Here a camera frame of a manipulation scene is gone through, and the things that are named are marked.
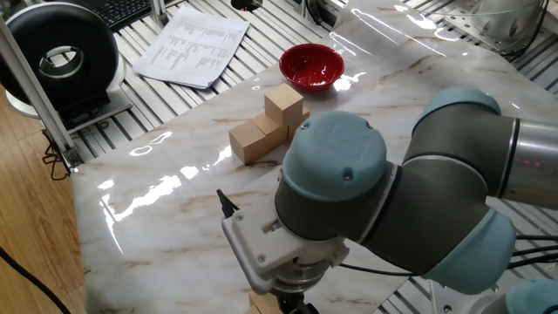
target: black wire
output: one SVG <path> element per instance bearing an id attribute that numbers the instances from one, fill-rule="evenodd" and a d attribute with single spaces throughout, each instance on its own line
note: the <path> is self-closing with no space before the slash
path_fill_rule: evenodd
<path id="1" fill-rule="evenodd" d="M 511 52 L 505 52 L 505 53 L 501 53 L 500 55 L 502 57 L 514 57 L 514 59 L 509 60 L 509 62 L 513 62 L 515 61 L 521 54 L 523 54 L 525 51 L 527 51 L 527 49 L 529 49 L 529 46 L 531 46 L 531 44 L 533 44 L 534 40 L 536 39 L 536 37 L 539 35 L 539 31 L 541 31 L 541 27 L 542 27 L 542 22 L 544 21 L 544 17 L 547 14 L 547 8 L 548 8 L 548 3 L 550 2 L 550 0 L 546 0 L 546 2 L 543 4 L 543 9 L 541 10 L 541 20 L 539 21 L 539 23 L 537 24 L 537 29 L 536 31 L 533 33 L 533 37 L 531 38 L 531 40 L 529 41 L 529 43 L 519 49 L 518 51 L 511 51 Z"/>
<path id="2" fill-rule="evenodd" d="M 558 249 L 558 245 L 549 245 L 546 247 L 540 247 L 540 248 L 534 248 L 534 249 L 524 249 L 521 251 L 515 251 L 512 256 L 523 256 L 523 255 L 527 255 L 527 254 L 531 254 L 531 253 L 537 253 L 537 252 L 545 252 L 548 250 L 553 250 L 553 249 Z"/>
<path id="3" fill-rule="evenodd" d="M 322 18 L 320 17 L 320 12 L 316 11 L 317 16 L 315 16 L 314 12 L 312 12 L 312 10 L 310 9 L 310 1 L 309 0 L 303 0 L 303 1 L 304 1 L 304 6 L 306 7 L 306 11 L 308 11 L 310 16 L 314 20 L 314 23 L 320 24 L 322 22 Z"/>
<path id="4" fill-rule="evenodd" d="M 515 240 L 558 241 L 558 235 L 516 235 Z"/>
<path id="5" fill-rule="evenodd" d="M 63 314 L 71 314 L 70 310 L 62 303 L 62 301 L 52 292 L 47 286 L 44 285 L 40 280 L 38 280 L 35 276 L 33 276 L 29 271 L 23 268 L 20 264 L 18 264 L 11 256 L 0 247 L 0 257 L 4 259 L 5 262 L 12 269 L 17 271 L 21 276 L 25 277 L 25 279 L 29 280 L 33 283 L 37 288 L 39 288 L 59 309 Z"/>
<path id="6" fill-rule="evenodd" d="M 528 258 L 526 260 L 523 261 L 519 261 L 519 262 L 511 262 L 507 268 L 509 270 L 512 270 L 514 268 L 518 268 L 521 266 L 526 266 L 526 265 L 530 265 L 533 263 L 547 263 L 549 261 L 552 261 L 554 259 L 558 258 L 558 253 L 553 253 L 553 254 L 547 254 L 545 256 L 539 256 L 539 257 L 533 257 L 533 258 Z"/>
<path id="7" fill-rule="evenodd" d="M 371 270 L 371 269 L 367 269 L 367 268 L 364 268 L 364 267 L 358 267 L 358 266 L 353 266 L 353 265 L 347 265 L 347 264 L 345 264 L 345 263 L 342 263 L 342 264 L 340 264 L 339 266 L 345 267 L 346 269 L 349 269 L 349 270 L 364 271 L 364 272 L 369 272 L 369 273 L 378 274 L 378 275 L 386 275 L 386 276 L 418 276 L 417 274 L 413 274 L 413 273 L 395 273 L 395 272 L 383 271 L 383 270 Z"/>

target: white marble tabletop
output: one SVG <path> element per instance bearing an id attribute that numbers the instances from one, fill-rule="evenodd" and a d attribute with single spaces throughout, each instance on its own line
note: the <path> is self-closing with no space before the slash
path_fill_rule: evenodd
<path id="1" fill-rule="evenodd" d="M 394 162 L 403 159 L 425 104 L 447 87 L 477 86 L 506 115 L 557 120 L 550 93 L 457 36 L 397 0 L 351 0 L 323 41 L 344 58 L 344 75 L 328 92 L 304 95 L 305 105 L 312 114 L 339 109 L 368 119 Z M 274 193 L 287 147 L 245 167 L 231 155 L 228 130 L 261 113 L 264 93 L 283 82 L 275 65 L 76 169 L 71 180 L 89 313 L 248 308 L 248 282 L 222 233 L 215 190 L 240 207 Z M 347 263 L 396 270 L 350 247 Z M 307 299 L 325 314 L 371 313 L 404 280 L 335 269 Z"/>

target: glossy surface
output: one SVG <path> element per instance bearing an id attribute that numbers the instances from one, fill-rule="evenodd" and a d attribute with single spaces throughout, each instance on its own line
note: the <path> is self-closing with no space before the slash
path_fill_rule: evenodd
<path id="1" fill-rule="evenodd" d="M 425 105 L 448 87 L 479 87 L 503 115 L 558 118 L 553 95 L 458 37 L 396 0 L 352 0 L 322 42 L 344 58 L 344 74 L 326 93 L 304 94 L 305 105 L 312 114 L 338 109 L 367 119 L 397 163 Z M 272 66 L 72 175 L 89 313 L 248 309 L 248 283 L 222 233 L 215 190 L 239 207 L 275 192 L 287 147 L 245 167 L 231 154 L 228 130 L 261 113 L 263 95 L 285 81 Z M 349 245 L 347 263 L 397 270 Z M 335 269 L 307 298 L 324 314 L 371 313 L 404 280 Z"/>
<path id="2" fill-rule="evenodd" d="M 343 58 L 322 44 L 300 44 L 287 50 L 279 60 L 282 75 L 299 91 L 323 92 L 341 77 Z"/>

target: stacked wooden blocks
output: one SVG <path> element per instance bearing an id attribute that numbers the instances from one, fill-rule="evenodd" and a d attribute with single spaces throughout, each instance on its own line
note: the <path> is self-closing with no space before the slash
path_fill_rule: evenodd
<path id="1" fill-rule="evenodd" d="M 247 165 L 295 136 L 310 117 L 303 96 L 287 84 L 265 95 L 265 112 L 228 131 L 230 146 Z"/>
<path id="2" fill-rule="evenodd" d="M 272 294 L 260 296 L 253 291 L 248 293 L 250 309 L 244 314 L 282 314 L 277 297 Z"/>

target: black keyboard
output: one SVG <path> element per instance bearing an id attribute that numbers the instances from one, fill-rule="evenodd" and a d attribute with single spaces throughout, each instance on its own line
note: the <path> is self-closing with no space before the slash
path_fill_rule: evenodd
<path id="1" fill-rule="evenodd" d="M 118 31 L 151 12 L 150 0 L 112 0 L 93 12 L 97 13 L 111 31 Z"/>

